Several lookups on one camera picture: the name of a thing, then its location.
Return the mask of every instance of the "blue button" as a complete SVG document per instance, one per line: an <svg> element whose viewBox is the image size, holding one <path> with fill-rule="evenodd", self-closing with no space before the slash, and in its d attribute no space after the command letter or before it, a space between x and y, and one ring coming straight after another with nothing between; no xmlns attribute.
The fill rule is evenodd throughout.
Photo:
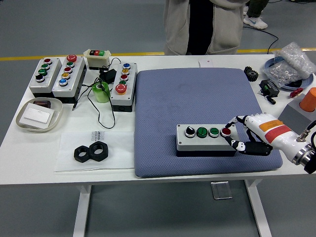
<svg viewBox="0 0 316 237"><path fill-rule="evenodd" d="M60 79L59 80L59 85L60 86L66 86L68 84L67 80L66 79Z"/></svg>
<svg viewBox="0 0 316 237"><path fill-rule="evenodd" d="M129 63L124 63L124 64L123 64L123 68L130 69L130 64L129 64Z"/></svg>

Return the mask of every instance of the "robotic hand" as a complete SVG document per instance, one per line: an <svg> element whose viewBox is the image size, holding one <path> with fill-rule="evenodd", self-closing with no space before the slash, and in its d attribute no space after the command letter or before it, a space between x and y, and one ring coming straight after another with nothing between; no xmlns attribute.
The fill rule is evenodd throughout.
<svg viewBox="0 0 316 237"><path fill-rule="evenodd" d="M304 170L309 174L316 170L316 147L314 145L316 133L312 135L311 143L307 143L305 140L310 129L316 125L316 121L311 123L300 136L284 125L283 122L267 113L237 116L229 121L225 127L229 128L237 122L244 125L249 142L240 142L229 136L221 135L238 152L246 155L267 156L272 149L278 149L284 152L290 162L303 165Z"/></svg>

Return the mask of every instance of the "gray floor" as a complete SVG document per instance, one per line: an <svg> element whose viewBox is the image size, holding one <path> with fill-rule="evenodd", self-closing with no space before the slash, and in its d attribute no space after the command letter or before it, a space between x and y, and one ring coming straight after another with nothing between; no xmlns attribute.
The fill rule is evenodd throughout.
<svg viewBox="0 0 316 237"><path fill-rule="evenodd" d="M161 52L164 0L4 0L0 59L82 54ZM269 3L266 32L316 47L316 3ZM240 49L267 49L275 37L244 29ZM307 52L316 63L316 52ZM0 61L0 141L38 60ZM315 178L264 180L258 190L273 236L315 236ZM232 200L214 201L209 183L100 186L93 189L87 236L258 236L242 181ZM75 187L0 187L0 236L72 236Z"/></svg>

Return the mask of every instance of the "sneaker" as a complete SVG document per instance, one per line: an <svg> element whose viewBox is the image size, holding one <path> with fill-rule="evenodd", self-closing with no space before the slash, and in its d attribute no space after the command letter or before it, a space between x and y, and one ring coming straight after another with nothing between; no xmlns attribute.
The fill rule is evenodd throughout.
<svg viewBox="0 0 316 237"><path fill-rule="evenodd" d="M268 25L261 20L260 17L248 17L246 16L243 22L249 26L252 26L257 29L265 29Z"/></svg>
<svg viewBox="0 0 316 237"><path fill-rule="evenodd" d="M244 15L244 16L247 15L248 9L249 9L248 6L245 6L245 7L243 8L243 15Z"/></svg>

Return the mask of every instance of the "yellow floor line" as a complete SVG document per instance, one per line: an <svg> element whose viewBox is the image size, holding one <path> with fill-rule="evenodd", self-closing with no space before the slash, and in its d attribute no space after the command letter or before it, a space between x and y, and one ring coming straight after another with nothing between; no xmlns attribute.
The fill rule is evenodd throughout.
<svg viewBox="0 0 316 237"><path fill-rule="evenodd" d="M280 50L280 48L270 48L269 52ZM267 53L268 49L239 49L237 53ZM302 48L302 51L316 51L316 48Z"/></svg>
<svg viewBox="0 0 316 237"><path fill-rule="evenodd" d="M280 48L270 48L269 52L280 50ZM316 51L316 48L302 48L303 51ZM239 49L237 53L266 53L268 49ZM164 55L164 52L134 52L134 53L113 53L113 57L120 56L152 56ZM19 61L19 60L39 60L50 57L66 57L67 55L46 55L46 56L23 56L23 57L0 57L0 61Z"/></svg>
<svg viewBox="0 0 316 237"><path fill-rule="evenodd" d="M112 53L113 57L120 56L151 56L151 55L164 55L164 52L136 52L136 53ZM58 58L66 57L68 55L46 55L46 56L23 56L23 57L2 57L0 61L18 61L18 60L39 60L42 58Z"/></svg>

